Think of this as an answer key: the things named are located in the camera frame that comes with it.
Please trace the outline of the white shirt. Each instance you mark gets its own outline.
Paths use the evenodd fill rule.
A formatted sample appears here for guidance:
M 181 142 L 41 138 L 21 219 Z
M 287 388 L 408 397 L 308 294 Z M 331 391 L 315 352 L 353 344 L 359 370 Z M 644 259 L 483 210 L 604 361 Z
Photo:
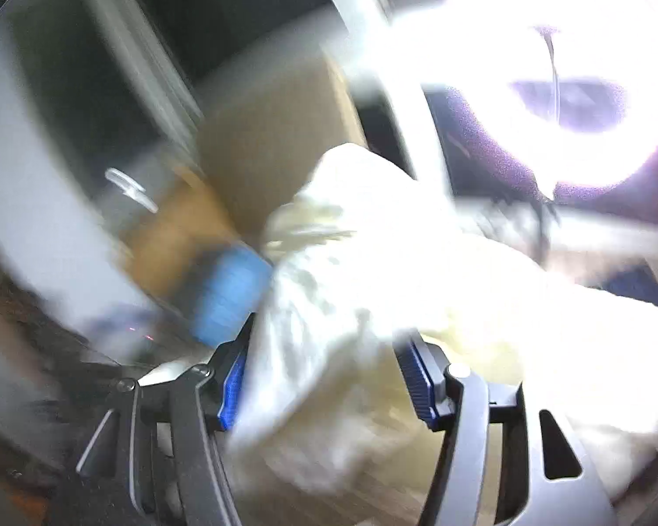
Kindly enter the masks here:
M 274 275 L 225 441 L 236 488 L 335 494 L 386 462 L 413 486 L 418 422 L 393 353 L 409 330 L 541 392 L 608 495 L 658 457 L 658 306 L 542 270 L 368 149 L 323 154 L 264 252 Z

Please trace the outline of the blue folded cloth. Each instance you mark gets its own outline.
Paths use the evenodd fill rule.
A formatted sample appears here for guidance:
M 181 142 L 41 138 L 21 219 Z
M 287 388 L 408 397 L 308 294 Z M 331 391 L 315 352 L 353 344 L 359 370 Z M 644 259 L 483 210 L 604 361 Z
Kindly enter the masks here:
M 234 340 L 257 310 L 272 265 L 243 243 L 204 256 L 190 320 L 191 335 L 210 348 Z

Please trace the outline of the tan wooden board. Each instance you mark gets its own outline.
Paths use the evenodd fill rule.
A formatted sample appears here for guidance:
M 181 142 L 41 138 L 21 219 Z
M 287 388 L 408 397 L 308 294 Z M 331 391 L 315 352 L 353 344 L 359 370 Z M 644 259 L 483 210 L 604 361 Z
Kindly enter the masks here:
M 367 145 L 346 77 L 321 56 L 209 114 L 197 146 L 237 233 L 250 239 L 291 201 L 319 158 L 346 142 Z

